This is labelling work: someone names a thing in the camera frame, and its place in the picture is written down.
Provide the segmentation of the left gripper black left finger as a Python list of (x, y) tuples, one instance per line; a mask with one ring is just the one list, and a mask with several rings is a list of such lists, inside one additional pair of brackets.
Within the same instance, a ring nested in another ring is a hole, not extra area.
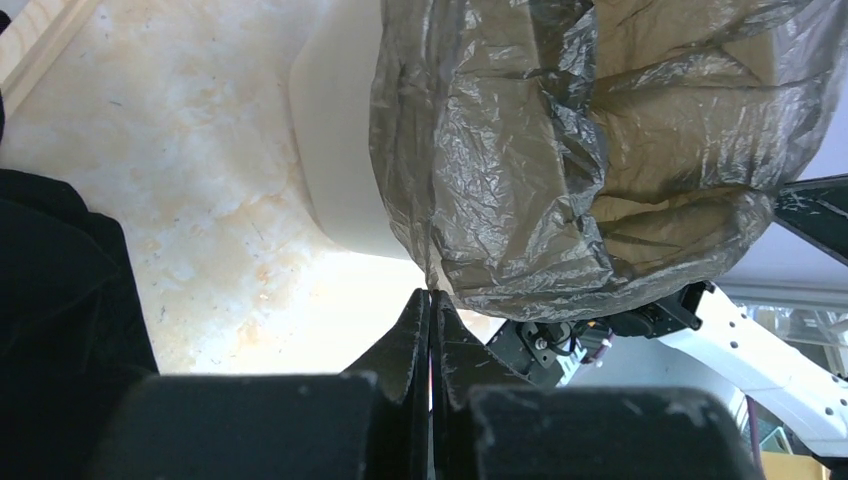
[(414, 290), (392, 328), (346, 369), (375, 381), (366, 479), (428, 477), (430, 307), (430, 293)]

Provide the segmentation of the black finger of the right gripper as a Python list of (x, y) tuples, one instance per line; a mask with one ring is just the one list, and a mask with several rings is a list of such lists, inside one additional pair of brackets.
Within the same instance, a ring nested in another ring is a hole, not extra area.
[(775, 221), (847, 265), (847, 175), (787, 183), (776, 200)]

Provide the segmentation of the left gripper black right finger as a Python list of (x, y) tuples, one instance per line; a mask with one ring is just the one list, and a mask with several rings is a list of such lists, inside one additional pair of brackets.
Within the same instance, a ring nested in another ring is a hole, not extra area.
[(463, 323), (448, 293), (432, 290), (430, 363), (432, 440), (437, 479), (482, 479), (495, 437), (476, 399), (487, 388), (525, 386)]

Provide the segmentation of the dark translucent trash bag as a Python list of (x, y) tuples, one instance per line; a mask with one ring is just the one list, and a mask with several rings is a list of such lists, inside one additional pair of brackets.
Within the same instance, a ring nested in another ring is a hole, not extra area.
[(369, 147), (394, 237), (464, 307), (631, 310), (728, 272), (812, 160), (843, 1), (385, 1)]

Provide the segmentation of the beige plastic trash bin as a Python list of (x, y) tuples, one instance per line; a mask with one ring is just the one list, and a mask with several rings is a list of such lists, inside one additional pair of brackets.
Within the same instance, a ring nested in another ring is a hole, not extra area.
[(330, 2), (292, 64), (289, 102), (321, 231), (355, 253), (407, 260), (390, 229), (368, 144), (382, 31), (380, 2)]

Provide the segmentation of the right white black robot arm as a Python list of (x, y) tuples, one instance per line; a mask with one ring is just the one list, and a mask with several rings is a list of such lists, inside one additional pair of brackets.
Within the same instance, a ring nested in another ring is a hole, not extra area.
[(591, 320), (505, 321), (487, 345), (532, 383), (564, 386), (625, 337), (650, 339), (687, 355), (773, 413), (813, 454), (846, 458), (846, 378), (746, 315), (712, 282)]

